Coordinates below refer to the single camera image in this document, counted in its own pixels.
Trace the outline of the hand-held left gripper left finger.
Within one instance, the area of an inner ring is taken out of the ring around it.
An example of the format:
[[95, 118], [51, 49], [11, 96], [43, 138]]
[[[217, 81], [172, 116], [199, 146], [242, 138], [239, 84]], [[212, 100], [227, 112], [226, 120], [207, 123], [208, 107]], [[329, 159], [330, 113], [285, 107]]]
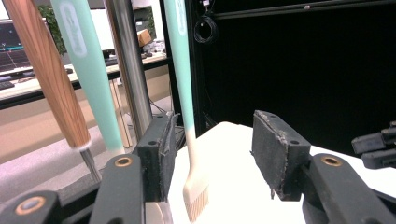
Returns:
[[176, 120], [172, 112], [155, 116], [133, 152], [107, 162], [89, 224], [174, 224]]

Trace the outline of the black curtain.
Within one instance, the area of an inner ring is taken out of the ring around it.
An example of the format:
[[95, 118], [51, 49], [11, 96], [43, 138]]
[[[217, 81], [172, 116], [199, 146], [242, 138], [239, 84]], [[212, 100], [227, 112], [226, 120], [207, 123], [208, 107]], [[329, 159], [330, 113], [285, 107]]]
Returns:
[[330, 15], [223, 21], [212, 116], [280, 116], [313, 145], [351, 141], [396, 120], [396, 19]]

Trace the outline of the office desk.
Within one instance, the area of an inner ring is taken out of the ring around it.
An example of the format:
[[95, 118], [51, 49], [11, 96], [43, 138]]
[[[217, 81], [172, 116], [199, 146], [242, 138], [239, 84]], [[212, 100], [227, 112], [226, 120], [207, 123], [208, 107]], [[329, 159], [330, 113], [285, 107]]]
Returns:
[[[142, 60], [146, 80], [163, 75], [158, 69], [167, 66], [171, 59], [165, 53], [154, 53]], [[13, 88], [0, 91], [0, 110], [44, 99], [45, 95], [36, 79], [15, 83]]]

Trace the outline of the pastry brush with mint handle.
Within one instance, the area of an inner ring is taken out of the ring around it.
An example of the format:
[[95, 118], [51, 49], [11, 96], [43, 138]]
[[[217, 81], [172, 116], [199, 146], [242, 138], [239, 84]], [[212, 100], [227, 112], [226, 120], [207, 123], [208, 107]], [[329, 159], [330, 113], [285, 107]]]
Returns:
[[209, 177], [195, 134], [187, 13], [184, 0], [163, 3], [189, 157], [183, 199], [189, 221], [195, 223], [208, 204]]

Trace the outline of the green potted plant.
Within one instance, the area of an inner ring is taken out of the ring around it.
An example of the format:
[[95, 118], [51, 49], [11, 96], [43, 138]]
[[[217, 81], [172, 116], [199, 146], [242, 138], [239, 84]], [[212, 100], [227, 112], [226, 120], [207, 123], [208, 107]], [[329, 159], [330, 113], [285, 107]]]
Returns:
[[55, 18], [53, 8], [50, 5], [40, 5], [37, 8], [41, 16], [45, 18], [47, 21], [49, 31], [51, 33], [52, 39], [55, 43], [58, 52], [60, 53], [61, 56], [64, 56], [66, 54], [66, 48], [60, 32], [60, 28], [58, 26], [58, 22]]

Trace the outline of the whisk with wooden handle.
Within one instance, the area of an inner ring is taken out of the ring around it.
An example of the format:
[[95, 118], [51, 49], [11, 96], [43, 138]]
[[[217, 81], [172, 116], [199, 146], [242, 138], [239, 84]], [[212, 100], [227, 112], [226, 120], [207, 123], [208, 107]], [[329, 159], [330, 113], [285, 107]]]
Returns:
[[79, 151], [94, 182], [101, 174], [89, 148], [91, 137], [73, 86], [47, 26], [32, 0], [2, 0], [49, 107], [68, 145]]

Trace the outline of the white table mat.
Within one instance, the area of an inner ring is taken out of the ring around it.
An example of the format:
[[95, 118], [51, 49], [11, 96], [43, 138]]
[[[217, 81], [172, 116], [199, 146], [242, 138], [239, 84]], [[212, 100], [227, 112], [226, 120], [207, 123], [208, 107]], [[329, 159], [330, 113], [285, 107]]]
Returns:
[[186, 148], [176, 156], [168, 200], [174, 224], [305, 224], [301, 202], [282, 202], [271, 190], [250, 154], [252, 129], [222, 122], [197, 138], [207, 151], [209, 204], [189, 221], [183, 186], [189, 170]]

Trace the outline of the cardboard box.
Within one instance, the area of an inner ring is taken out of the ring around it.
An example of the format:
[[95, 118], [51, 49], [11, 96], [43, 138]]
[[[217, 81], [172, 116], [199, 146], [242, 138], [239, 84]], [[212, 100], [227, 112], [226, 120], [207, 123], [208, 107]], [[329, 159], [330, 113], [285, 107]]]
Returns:
[[140, 47], [146, 46], [152, 40], [148, 29], [144, 29], [144, 30], [138, 31], [137, 32], [137, 39], [138, 39], [138, 44], [139, 44]]

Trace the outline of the computer monitor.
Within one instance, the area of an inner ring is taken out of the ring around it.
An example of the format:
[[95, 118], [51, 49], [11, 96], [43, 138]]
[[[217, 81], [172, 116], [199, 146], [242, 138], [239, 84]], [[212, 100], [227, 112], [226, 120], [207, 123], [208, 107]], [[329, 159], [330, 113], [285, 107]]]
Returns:
[[31, 69], [13, 21], [0, 21], [0, 76]]

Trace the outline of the spatula with mint handle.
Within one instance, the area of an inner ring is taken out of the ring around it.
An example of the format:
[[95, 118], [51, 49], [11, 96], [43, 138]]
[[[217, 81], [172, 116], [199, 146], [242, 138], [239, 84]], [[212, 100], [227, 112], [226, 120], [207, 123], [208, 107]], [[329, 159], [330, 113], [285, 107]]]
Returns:
[[50, 0], [71, 64], [89, 101], [106, 149], [125, 153], [100, 42], [87, 0]]

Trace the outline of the steel utensil stand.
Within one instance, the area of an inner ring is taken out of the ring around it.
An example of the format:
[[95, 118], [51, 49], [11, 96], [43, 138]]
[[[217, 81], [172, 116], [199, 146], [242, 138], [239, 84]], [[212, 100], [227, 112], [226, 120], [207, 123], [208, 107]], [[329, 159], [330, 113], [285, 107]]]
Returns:
[[149, 93], [135, 28], [132, 0], [105, 0], [136, 141], [152, 121]]

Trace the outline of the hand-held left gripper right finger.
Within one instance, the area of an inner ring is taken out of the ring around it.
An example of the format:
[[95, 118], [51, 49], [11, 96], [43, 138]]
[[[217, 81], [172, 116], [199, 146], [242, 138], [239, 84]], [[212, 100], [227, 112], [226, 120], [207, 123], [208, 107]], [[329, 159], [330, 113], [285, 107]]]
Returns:
[[279, 116], [253, 114], [251, 154], [282, 201], [302, 201], [306, 224], [396, 224], [396, 199], [370, 189], [344, 159], [311, 144]]

